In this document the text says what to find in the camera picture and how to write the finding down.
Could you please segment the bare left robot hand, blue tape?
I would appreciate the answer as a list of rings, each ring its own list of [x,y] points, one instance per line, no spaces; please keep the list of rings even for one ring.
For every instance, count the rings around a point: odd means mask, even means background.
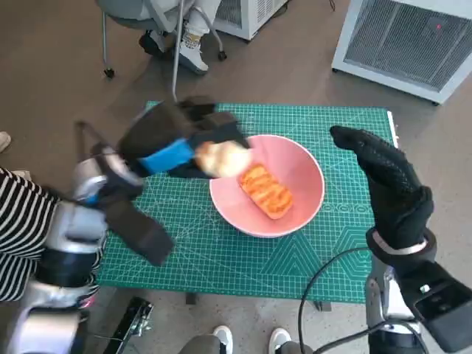
[[[118,152],[141,177],[227,178],[253,162],[235,116],[205,96],[147,109],[120,139]]]

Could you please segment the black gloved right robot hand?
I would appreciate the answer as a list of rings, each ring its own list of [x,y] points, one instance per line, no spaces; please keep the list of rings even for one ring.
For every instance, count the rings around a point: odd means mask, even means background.
[[[338,148],[351,150],[364,171],[375,230],[393,249],[423,241],[434,211],[430,187],[422,184],[406,155],[375,134],[334,125],[330,134]]]

